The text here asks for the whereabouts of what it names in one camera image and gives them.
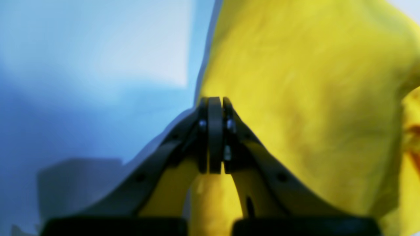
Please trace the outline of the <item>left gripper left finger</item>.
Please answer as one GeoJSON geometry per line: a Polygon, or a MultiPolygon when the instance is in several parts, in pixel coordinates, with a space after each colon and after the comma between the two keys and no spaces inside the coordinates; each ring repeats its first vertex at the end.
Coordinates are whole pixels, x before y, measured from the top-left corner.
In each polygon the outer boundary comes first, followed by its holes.
{"type": "Polygon", "coordinates": [[[186,236],[181,217],[190,183],[208,168],[208,99],[111,193],[76,214],[53,218],[42,236],[186,236]]]}

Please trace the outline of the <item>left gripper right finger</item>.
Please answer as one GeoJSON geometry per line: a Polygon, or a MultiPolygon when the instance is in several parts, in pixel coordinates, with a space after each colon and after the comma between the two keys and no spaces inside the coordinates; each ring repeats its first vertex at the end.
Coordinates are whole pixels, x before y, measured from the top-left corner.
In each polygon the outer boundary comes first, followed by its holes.
{"type": "Polygon", "coordinates": [[[253,134],[226,97],[209,98],[209,173],[230,174],[243,219],[233,236],[379,236],[376,222],[351,216],[300,182],[253,134]]]}

